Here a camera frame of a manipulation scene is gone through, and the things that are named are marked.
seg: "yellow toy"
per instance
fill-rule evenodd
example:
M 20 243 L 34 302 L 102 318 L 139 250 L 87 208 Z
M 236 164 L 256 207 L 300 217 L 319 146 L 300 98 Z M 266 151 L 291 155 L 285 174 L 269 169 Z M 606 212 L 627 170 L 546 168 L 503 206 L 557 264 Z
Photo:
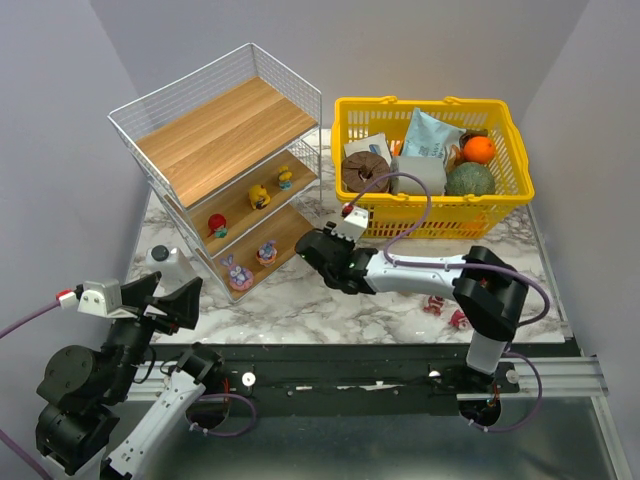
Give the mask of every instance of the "yellow toy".
M 269 205 L 271 197 L 264 185 L 254 185 L 249 189 L 249 201 L 251 202 L 251 208 L 261 210 Z
M 289 167 L 286 165 L 278 169 L 278 185 L 280 185 L 280 190 L 289 190 L 291 188 L 291 177 L 293 177 L 293 173 L 289 171 Z

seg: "wooden shelf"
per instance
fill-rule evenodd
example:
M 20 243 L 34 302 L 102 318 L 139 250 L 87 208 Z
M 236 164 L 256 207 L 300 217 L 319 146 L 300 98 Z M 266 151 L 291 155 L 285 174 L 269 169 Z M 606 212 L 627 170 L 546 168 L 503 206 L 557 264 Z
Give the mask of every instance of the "wooden shelf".
M 283 165 L 287 165 L 289 171 L 293 173 L 293 185 L 289 190 L 280 190 L 278 186 L 278 169 Z M 219 194 L 195 207 L 189 212 L 189 216 L 207 250 L 213 256 L 241 237 L 249 228 L 260 223 L 287 203 L 316 178 L 318 178 L 317 175 L 309 170 L 304 163 L 291 152 L 285 150 Z M 271 196 L 271 202 L 262 210 L 254 210 L 249 202 L 249 188 L 256 184 L 264 185 Z M 209 217 L 214 213 L 220 213 L 227 219 L 228 232 L 224 238 L 209 236 L 207 223 Z
M 307 221 L 291 205 L 274 213 L 269 219 L 258 225 L 249 235 L 242 237 L 229 249 L 213 259 L 215 268 L 220 273 L 222 281 L 231 292 L 231 296 L 238 300 L 267 278 L 278 267 L 295 255 L 295 246 L 300 237 L 313 229 L 313 225 Z M 275 240 L 275 248 L 278 251 L 276 262 L 270 267 L 263 267 L 256 260 L 256 251 L 260 245 Z M 249 290 L 238 292 L 229 287 L 229 271 L 220 265 L 220 259 L 233 254 L 234 263 L 248 268 L 253 273 L 253 286 Z
M 136 143 L 189 208 L 315 126 L 254 77 Z

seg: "yellow basket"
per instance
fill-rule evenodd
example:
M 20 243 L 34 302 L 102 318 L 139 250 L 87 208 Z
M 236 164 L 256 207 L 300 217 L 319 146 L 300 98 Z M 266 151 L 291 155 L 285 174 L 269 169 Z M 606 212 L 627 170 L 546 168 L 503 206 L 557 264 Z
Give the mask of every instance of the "yellow basket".
M 341 203 L 356 197 L 343 190 L 344 144 L 383 132 L 389 147 L 404 140 L 415 107 L 460 128 L 489 131 L 496 156 L 488 167 L 496 181 L 496 194 L 433 197 L 427 222 L 411 238 L 480 238 L 518 205 L 534 195 L 529 160 L 520 132 L 500 100 L 447 97 L 442 101 L 398 100 L 396 97 L 344 97 L 336 101 L 331 129 L 331 156 L 336 167 L 336 196 Z M 425 196 L 367 193 L 358 206 L 369 211 L 366 237 L 393 237 L 416 222 L 426 206 Z

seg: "marble countertop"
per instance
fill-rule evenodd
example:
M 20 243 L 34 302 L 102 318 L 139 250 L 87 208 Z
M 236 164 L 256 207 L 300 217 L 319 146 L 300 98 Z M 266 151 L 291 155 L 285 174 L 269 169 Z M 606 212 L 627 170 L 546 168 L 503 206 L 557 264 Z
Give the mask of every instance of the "marble countertop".
M 304 201 L 315 209 L 323 225 L 329 219 L 338 218 L 336 212 L 340 204 L 333 187 L 329 131 L 323 130 L 322 135 L 323 202 L 320 204 L 318 188 L 306 193 Z M 383 240 L 368 239 L 361 245 L 383 243 Z M 240 303 L 231 304 L 218 281 L 209 277 L 191 256 L 177 228 L 151 193 L 129 271 L 130 280 L 148 272 L 144 264 L 146 251 L 158 244 L 182 249 L 205 282 L 197 328 L 182 329 L 173 336 L 156 335 L 157 343 L 462 343 L 471 339 L 471 331 L 457 330 L 448 324 L 457 308 L 454 302 L 447 301 L 442 315 L 434 316 L 423 311 L 425 295 L 345 295 L 327 288 L 320 275 L 297 256 Z M 550 291 L 526 207 L 513 211 L 480 240 L 403 240 L 393 251 L 405 255 L 449 256 L 465 253 L 471 245 L 491 248 L 505 262 Z M 541 307 L 540 297 L 530 291 L 523 318 L 531 317 Z M 563 342 L 564 324 L 554 304 L 545 319 L 518 329 L 515 341 Z

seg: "white wall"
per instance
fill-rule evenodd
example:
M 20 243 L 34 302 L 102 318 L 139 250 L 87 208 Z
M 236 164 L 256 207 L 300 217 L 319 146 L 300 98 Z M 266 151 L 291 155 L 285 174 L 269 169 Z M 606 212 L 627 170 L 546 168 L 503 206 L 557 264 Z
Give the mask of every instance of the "white wall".
M 640 478 L 640 4 L 591 0 L 521 131 L 561 296 Z
M 587 0 L 91 0 L 140 94 L 248 41 L 323 93 L 506 100 L 520 120 Z
M 0 15 L 0 327 L 86 279 L 124 277 L 143 175 L 107 114 L 136 98 L 88 2 L 4 2 Z M 0 347 L 0 427 L 35 454 L 49 357 L 99 346 L 107 322 L 57 311 Z M 0 477 L 35 479 L 0 444 Z

